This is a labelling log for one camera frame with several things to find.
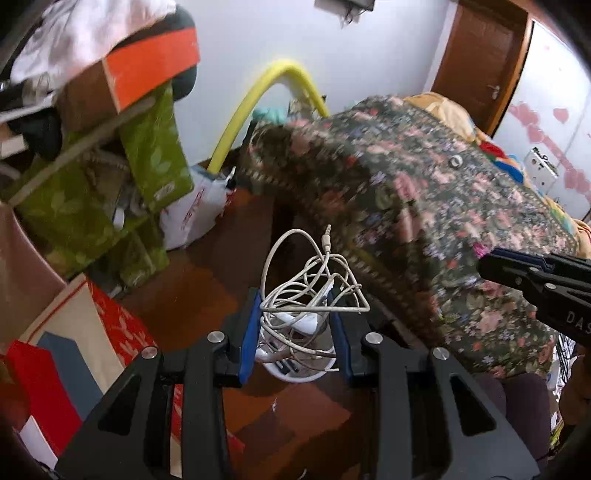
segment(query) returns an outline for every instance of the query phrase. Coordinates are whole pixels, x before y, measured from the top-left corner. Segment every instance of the floral fabric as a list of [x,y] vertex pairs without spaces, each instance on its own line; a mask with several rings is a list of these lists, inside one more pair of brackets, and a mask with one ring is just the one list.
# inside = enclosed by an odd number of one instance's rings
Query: floral fabric
[[429,347],[498,377],[548,370],[554,332],[476,265],[495,246],[575,254],[576,241],[537,195],[429,113],[371,97],[316,122],[262,126],[242,178],[332,224],[335,251],[364,288]]

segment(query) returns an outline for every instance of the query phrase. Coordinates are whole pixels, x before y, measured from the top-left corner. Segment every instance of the cardboard box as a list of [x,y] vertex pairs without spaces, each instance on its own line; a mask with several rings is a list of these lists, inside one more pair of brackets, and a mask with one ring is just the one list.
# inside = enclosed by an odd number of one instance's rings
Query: cardboard box
[[56,105],[62,123],[74,132],[94,127],[199,60],[195,28],[118,48],[64,87]]

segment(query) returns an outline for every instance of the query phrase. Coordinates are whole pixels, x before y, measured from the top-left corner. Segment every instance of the white paper bag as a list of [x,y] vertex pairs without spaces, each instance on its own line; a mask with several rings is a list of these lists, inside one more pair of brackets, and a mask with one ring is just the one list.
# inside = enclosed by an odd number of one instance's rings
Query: white paper bag
[[226,179],[213,176],[207,170],[190,169],[195,188],[160,213],[160,228],[164,232],[164,248],[186,247],[209,232],[232,199]]

